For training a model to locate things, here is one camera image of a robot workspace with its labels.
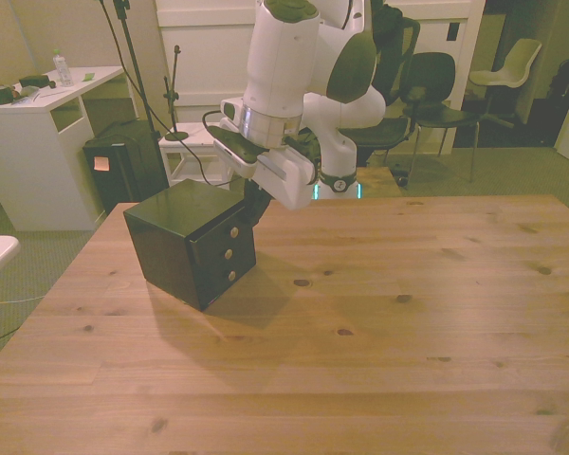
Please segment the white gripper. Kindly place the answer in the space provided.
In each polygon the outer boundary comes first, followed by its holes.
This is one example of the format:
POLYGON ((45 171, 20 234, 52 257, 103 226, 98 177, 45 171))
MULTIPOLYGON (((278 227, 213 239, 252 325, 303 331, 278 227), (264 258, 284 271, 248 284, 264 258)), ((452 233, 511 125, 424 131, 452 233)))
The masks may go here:
POLYGON ((285 147, 258 155, 252 179, 244 186, 244 216, 256 226, 268 208, 272 196, 288 209, 306 207, 312 197, 316 169, 296 150, 285 147))

